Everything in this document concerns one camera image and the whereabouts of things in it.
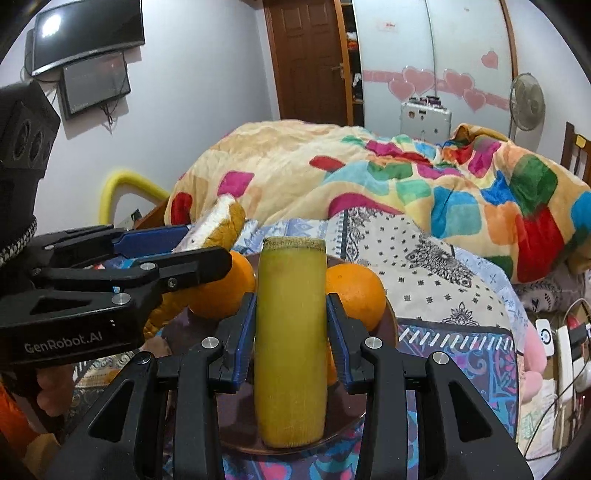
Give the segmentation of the large orange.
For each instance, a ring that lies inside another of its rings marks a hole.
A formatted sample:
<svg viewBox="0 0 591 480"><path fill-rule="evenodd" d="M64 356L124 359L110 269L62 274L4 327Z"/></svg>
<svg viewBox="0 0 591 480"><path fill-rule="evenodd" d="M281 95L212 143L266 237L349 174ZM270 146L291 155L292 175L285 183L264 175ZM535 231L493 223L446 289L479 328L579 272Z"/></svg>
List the large orange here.
<svg viewBox="0 0 591 480"><path fill-rule="evenodd" d="M242 305L242 297L256 291L252 264L236 251L230 254L232 265L228 275L190 290L188 309L196 317L212 321L231 317Z"/></svg>
<svg viewBox="0 0 591 480"><path fill-rule="evenodd" d="M346 315L360 320L370 332L378 327L386 310L386 291L380 278L363 265L329 267L325 292L338 294Z"/></svg>

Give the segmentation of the small mandarin orange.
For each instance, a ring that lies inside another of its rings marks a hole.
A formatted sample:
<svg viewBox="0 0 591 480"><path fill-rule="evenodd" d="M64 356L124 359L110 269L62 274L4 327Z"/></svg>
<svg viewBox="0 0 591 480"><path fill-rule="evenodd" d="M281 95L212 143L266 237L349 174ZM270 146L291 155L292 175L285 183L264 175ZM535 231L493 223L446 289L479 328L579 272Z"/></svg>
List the small mandarin orange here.
<svg viewBox="0 0 591 480"><path fill-rule="evenodd" d="M338 371L335 368L335 360L334 360L334 355L332 354L331 346L328 346L327 358L328 358L328 375L327 375L328 386L332 387L332 385L335 385L339 382L339 376L338 376Z"/></svg>

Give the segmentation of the yellow framed chair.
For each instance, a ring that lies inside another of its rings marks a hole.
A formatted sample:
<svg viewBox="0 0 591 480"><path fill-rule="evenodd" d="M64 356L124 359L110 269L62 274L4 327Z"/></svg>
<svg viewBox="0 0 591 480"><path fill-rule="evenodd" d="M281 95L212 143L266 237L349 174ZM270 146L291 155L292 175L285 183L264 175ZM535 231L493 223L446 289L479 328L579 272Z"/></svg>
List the yellow framed chair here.
<svg viewBox="0 0 591 480"><path fill-rule="evenodd" d="M98 223L113 222L117 205L125 195L133 195L159 205L166 202L169 192L137 172L118 169L112 172L102 187L98 207Z"/></svg>

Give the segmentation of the dark purple plate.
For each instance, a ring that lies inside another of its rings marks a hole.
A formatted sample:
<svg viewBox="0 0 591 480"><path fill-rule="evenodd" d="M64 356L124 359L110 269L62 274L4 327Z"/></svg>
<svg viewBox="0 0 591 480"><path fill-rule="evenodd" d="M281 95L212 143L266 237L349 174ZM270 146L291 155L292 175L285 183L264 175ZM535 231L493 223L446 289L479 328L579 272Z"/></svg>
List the dark purple plate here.
<svg viewBox="0 0 591 480"><path fill-rule="evenodd" d="M216 396L235 393L254 371L260 438L273 448L318 441L325 429L329 359L327 256L321 240L272 238L259 268L238 254L221 280L174 294L197 316L218 321L211 347L177 358L173 442L177 474L221 464Z"/></svg>

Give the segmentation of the pink plush toy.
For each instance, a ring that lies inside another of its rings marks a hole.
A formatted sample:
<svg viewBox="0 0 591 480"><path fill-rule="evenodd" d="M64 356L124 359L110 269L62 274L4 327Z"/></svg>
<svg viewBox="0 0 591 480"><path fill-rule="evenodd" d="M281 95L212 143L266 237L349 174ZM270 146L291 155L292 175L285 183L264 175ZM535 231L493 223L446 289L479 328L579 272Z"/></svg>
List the pink plush toy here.
<svg viewBox="0 0 591 480"><path fill-rule="evenodd" d="M523 372L520 377L520 402L529 403L542 389L547 367L544 344L535 326L529 322L523 350Z"/></svg>

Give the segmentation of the colourful patchwork blanket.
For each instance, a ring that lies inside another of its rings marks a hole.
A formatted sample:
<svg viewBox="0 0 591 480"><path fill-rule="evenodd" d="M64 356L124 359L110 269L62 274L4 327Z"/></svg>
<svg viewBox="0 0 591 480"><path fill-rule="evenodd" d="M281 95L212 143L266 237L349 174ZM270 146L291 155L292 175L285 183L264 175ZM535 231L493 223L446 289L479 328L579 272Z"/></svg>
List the colourful patchwork blanket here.
<svg viewBox="0 0 591 480"><path fill-rule="evenodd" d="M459 126L433 145L407 135L298 120L246 123L176 182L168 225L197 221L224 194L262 224L327 220L353 207L404 214L501 267L515 283L590 267L590 189L500 133Z"/></svg>

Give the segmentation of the white box appliance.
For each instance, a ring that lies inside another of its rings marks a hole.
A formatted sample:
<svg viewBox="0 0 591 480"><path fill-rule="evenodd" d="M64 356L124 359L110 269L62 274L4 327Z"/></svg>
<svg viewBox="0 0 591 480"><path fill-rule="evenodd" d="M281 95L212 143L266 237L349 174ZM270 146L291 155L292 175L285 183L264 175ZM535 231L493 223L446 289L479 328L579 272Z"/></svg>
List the white box appliance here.
<svg viewBox="0 0 591 480"><path fill-rule="evenodd" d="M413 139L441 144L449 139L452 111L438 97L412 97L401 104L401 133Z"/></svg>

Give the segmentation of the brown wooden door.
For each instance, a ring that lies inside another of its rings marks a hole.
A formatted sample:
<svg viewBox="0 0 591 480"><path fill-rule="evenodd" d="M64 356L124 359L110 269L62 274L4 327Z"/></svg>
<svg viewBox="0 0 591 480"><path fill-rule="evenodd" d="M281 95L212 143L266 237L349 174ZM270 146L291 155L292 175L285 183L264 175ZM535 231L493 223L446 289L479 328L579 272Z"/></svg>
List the brown wooden door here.
<svg viewBox="0 0 591 480"><path fill-rule="evenodd" d="M353 93L342 3L263 3L280 118L353 125Z"/></svg>

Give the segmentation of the wooden headboard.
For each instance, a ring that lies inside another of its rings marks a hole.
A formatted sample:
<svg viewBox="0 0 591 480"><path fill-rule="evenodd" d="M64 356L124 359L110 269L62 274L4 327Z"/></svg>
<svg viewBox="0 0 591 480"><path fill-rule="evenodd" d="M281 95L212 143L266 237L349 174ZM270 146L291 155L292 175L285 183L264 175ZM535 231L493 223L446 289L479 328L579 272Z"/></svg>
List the wooden headboard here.
<svg viewBox="0 0 591 480"><path fill-rule="evenodd" d="M591 179L591 142L579 134L575 126L566 122L560 165L587 185Z"/></svg>

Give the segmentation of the standing electric fan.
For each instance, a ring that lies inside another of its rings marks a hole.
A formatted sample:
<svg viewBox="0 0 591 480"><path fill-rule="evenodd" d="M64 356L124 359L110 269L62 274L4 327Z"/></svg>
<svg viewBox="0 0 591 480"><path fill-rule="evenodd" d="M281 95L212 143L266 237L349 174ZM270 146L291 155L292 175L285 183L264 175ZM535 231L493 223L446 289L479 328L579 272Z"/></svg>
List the standing electric fan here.
<svg viewBox="0 0 591 480"><path fill-rule="evenodd" d="M519 74L511 84L509 95L511 138L517 131L530 132L545 118L546 102L542 87L530 72Z"/></svg>

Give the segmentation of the white sliding wardrobe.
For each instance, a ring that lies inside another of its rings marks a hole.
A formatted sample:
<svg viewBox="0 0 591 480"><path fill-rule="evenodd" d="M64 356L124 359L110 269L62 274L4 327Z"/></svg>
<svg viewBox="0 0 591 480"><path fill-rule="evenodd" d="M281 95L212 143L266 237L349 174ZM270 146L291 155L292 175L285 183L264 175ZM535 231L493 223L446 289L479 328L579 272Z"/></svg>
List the white sliding wardrobe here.
<svg viewBox="0 0 591 480"><path fill-rule="evenodd" d="M509 133L514 74L501 2L356 1L353 14L367 129L398 135L403 102L437 96L453 127Z"/></svg>

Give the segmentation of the small wall monitor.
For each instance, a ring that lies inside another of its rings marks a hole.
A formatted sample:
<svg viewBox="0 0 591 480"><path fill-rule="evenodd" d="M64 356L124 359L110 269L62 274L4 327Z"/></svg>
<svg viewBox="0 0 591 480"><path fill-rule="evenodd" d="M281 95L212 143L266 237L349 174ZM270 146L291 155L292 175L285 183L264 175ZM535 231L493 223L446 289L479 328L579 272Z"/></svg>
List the small wall monitor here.
<svg viewBox="0 0 591 480"><path fill-rule="evenodd" d="M67 120L90 108L118 101L131 92L124 54L110 52L66 65L59 92Z"/></svg>

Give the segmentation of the wall mounted television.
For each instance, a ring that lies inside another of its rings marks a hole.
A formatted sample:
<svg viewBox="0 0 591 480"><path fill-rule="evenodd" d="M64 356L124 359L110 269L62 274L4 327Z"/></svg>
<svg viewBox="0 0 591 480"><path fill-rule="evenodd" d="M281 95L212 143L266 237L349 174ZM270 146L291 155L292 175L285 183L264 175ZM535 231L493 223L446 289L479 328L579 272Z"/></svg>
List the wall mounted television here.
<svg viewBox="0 0 591 480"><path fill-rule="evenodd" d="M74 1L36 16L25 68L36 77L87 56L144 43L141 1Z"/></svg>

